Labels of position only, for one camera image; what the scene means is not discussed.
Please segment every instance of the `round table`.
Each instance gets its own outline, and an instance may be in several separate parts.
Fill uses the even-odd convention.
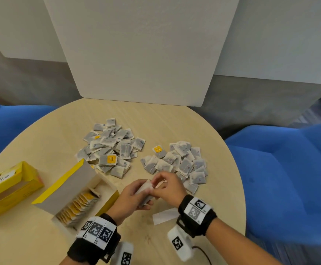
[[[0,216],[0,265],[59,264],[66,256],[69,244],[52,223],[52,215],[30,203],[76,164],[74,155],[86,145],[84,135],[95,123],[105,123],[108,118],[116,118],[117,124],[146,140],[123,179],[107,176],[119,192],[136,179],[153,177],[140,162],[153,154],[152,147],[160,144],[168,149],[171,142],[188,141],[201,148],[209,173],[207,184],[199,186],[195,195],[212,205],[224,222],[245,233],[245,199],[238,168],[223,139],[201,116],[183,106],[84,98],[44,116],[0,154],[0,172],[25,160],[38,170],[45,184]],[[122,241],[134,244],[133,264],[182,264],[167,238],[176,219],[156,226],[152,220],[152,214],[169,208],[159,199],[150,211],[136,211],[118,227]],[[225,263],[204,236],[193,242],[204,249],[212,264]],[[196,250],[187,263],[207,265],[208,261]]]

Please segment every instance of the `white device with marker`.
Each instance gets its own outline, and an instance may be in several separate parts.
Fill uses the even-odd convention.
[[[175,227],[168,232],[168,239],[181,261],[185,262],[194,256],[193,243],[190,236],[178,225],[175,225]]]
[[[134,245],[129,242],[119,242],[115,253],[111,256],[110,265],[131,265]]]

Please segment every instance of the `white board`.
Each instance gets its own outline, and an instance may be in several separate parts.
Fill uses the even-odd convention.
[[[321,0],[240,0],[215,74],[321,84]]]
[[[201,106],[239,0],[44,0],[81,96]]]
[[[43,0],[0,0],[0,51],[5,57],[66,62]]]

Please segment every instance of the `forearm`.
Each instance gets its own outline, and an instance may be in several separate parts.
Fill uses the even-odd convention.
[[[206,237],[229,265],[282,265],[219,218],[212,221]]]
[[[70,259],[69,257],[66,257],[64,258],[63,261],[60,262],[59,265],[89,265],[89,263],[88,262],[79,263],[77,261]]]

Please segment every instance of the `blue seat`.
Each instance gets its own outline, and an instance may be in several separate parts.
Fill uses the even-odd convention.
[[[270,241],[321,244],[321,124],[248,126],[225,140],[238,166],[247,229]]]
[[[54,109],[40,105],[0,105],[0,153],[24,129]]]

